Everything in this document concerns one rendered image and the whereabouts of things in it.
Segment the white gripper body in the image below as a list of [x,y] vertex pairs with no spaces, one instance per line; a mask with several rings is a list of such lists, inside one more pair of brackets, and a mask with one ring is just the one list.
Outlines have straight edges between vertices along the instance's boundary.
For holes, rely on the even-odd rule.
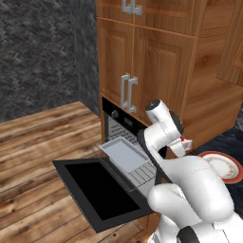
[[171,146],[170,149],[173,151],[173,153],[178,157],[184,157],[186,155],[185,150],[185,142],[184,141],[175,141]]

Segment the pink cake with red topping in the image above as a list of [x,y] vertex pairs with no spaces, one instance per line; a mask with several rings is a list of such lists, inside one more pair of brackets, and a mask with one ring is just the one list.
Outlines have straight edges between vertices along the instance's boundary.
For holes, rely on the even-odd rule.
[[181,139],[182,146],[185,150],[191,150],[192,149],[192,147],[193,147],[193,141],[192,140],[187,140],[184,137],[181,137],[180,139]]

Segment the metal oven rack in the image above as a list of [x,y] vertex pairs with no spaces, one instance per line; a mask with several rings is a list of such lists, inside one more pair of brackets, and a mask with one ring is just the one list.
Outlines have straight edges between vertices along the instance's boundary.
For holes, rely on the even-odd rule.
[[155,184],[156,173],[157,168],[151,162],[147,162],[127,176],[139,190],[149,190]]

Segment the white plate with red rim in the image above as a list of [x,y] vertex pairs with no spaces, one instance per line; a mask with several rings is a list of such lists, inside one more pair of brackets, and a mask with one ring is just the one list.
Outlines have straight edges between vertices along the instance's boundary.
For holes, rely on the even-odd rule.
[[243,179],[243,166],[237,159],[217,151],[205,151],[199,156],[213,167],[225,184],[236,184]]

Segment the black built-in oven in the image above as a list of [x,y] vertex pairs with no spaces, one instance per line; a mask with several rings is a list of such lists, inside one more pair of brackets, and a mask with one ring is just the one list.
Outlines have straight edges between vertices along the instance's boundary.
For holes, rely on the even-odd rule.
[[[119,113],[117,119],[111,117],[111,113],[114,110],[117,110]],[[145,129],[146,125],[133,118],[105,97],[101,97],[101,118],[103,122],[103,142],[124,137],[141,150],[137,134],[140,130]]]

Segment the wide wooden cupboard door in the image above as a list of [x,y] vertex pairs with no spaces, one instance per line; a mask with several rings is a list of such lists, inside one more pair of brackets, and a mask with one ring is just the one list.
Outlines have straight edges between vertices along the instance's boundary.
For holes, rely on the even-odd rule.
[[195,46],[192,36],[135,27],[133,71],[139,81],[133,89],[133,102],[141,121],[150,123],[145,106],[156,99],[181,113]]
[[136,0],[135,24],[197,36],[207,0]]

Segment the black oven door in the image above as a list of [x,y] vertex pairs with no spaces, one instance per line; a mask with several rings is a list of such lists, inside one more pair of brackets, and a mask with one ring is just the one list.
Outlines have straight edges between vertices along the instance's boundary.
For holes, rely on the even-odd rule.
[[152,213],[145,196],[108,158],[54,160],[53,165],[96,233]]

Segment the narrow wooden cupboard door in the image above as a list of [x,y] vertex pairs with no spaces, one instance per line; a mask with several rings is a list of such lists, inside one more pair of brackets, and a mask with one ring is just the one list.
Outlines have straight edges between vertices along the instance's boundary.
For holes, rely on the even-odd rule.
[[133,26],[98,18],[97,31],[100,92],[120,105],[122,76],[132,78]]
[[97,16],[132,24],[132,14],[122,11],[122,0],[96,0]]

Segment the grey baking tray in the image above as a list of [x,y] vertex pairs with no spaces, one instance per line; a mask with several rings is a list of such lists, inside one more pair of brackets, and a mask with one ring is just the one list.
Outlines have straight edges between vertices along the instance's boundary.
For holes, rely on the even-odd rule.
[[150,161],[148,156],[124,137],[110,140],[100,146],[113,163],[130,174]]

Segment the tall wooden cabinet frame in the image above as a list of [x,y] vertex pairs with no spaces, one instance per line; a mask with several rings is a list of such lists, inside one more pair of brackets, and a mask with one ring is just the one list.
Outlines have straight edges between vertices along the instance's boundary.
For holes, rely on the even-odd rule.
[[234,126],[243,87],[216,77],[236,0],[208,0],[183,116],[184,137],[198,147]]

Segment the wooden wall cupboard door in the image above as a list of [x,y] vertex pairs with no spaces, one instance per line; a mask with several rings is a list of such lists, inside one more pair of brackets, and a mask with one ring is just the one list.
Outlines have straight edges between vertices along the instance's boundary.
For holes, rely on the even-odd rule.
[[243,0],[236,0],[216,77],[243,87]]

